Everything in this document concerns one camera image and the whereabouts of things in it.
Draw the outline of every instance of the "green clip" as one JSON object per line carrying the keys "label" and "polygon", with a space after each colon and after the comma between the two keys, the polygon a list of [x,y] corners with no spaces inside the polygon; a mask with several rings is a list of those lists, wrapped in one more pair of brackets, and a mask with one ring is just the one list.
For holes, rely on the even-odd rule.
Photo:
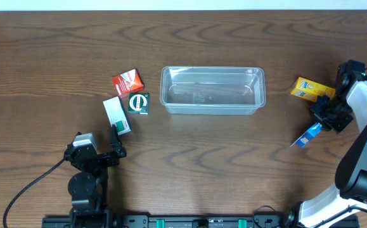
{"label": "green clip", "polygon": [[247,221],[245,219],[238,219],[238,228],[247,228]]}
{"label": "green clip", "polygon": [[165,220],[157,219],[157,228],[165,228]]}

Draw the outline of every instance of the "white background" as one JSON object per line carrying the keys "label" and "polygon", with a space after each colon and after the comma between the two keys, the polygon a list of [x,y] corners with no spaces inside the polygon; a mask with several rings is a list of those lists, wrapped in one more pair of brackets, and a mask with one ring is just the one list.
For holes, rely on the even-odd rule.
{"label": "white background", "polygon": [[367,0],[0,0],[0,10],[367,10]]}

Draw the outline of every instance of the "yellow box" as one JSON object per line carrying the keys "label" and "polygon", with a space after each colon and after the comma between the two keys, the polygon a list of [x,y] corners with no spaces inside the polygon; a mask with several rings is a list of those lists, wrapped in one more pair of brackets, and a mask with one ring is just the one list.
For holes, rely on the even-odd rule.
{"label": "yellow box", "polygon": [[316,102],[318,96],[327,95],[330,97],[330,99],[334,97],[335,89],[299,77],[294,83],[290,94],[298,96],[300,98],[304,98],[309,101]]}

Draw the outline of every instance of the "wood grain surface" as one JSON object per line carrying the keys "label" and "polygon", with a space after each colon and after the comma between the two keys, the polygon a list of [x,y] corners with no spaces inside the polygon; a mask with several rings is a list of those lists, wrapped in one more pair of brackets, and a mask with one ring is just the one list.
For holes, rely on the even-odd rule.
{"label": "wood grain surface", "polygon": [[[0,227],[11,199],[61,160],[76,132],[110,150],[102,101],[116,95],[111,76],[133,68],[151,106],[129,115],[132,132],[120,137],[128,156],[110,169],[116,212],[244,214],[309,200],[334,182],[359,132],[353,122],[290,148],[311,124],[311,103],[290,88],[299,75],[333,86],[348,59],[367,63],[367,11],[0,12]],[[261,67],[266,106],[251,116],[171,115],[159,101],[168,65]],[[31,187],[10,227],[66,215],[76,173],[64,163]]]}

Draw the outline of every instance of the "red box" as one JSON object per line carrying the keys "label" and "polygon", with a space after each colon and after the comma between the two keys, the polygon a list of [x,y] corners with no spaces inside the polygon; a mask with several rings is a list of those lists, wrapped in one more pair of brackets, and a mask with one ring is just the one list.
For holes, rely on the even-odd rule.
{"label": "red box", "polygon": [[113,77],[112,82],[120,98],[128,96],[131,92],[138,92],[144,89],[144,84],[136,69]]}

